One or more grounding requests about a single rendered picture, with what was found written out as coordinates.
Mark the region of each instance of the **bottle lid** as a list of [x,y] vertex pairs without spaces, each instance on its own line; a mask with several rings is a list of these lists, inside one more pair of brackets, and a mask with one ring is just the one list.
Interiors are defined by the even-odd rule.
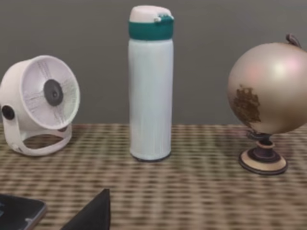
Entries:
[[158,6],[136,6],[129,20],[129,35],[137,40],[167,40],[173,36],[174,17]]

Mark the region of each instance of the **globe stand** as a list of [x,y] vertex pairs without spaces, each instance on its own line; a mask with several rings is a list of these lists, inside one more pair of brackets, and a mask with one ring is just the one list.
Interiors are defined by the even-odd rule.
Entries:
[[244,169],[260,175],[278,175],[287,170],[288,163],[274,151],[270,135],[249,133],[248,137],[257,141],[257,147],[240,154],[239,164]]

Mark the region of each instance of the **phone screen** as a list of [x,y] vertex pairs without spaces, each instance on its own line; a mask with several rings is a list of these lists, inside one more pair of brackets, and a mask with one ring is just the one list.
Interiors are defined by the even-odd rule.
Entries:
[[0,194],[0,229],[25,230],[40,219],[46,210],[44,202]]

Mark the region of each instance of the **water bottle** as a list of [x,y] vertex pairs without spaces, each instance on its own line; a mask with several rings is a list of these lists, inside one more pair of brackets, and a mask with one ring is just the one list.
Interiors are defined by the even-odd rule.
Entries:
[[130,14],[130,153],[140,161],[160,161],[171,152],[173,24],[162,7],[136,6]]

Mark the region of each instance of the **woven tablecloth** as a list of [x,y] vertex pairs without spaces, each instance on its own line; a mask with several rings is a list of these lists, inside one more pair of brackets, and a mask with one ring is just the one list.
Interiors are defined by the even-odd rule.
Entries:
[[65,149],[41,158],[10,150],[0,129],[0,193],[47,203],[35,230],[59,230],[104,188],[111,230],[307,230],[306,127],[273,137],[289,161],[278,176],[238,164],[255,146],[243,126],[173,126],[172,155],[156,163],[130,156],[127,125],[75,125]]

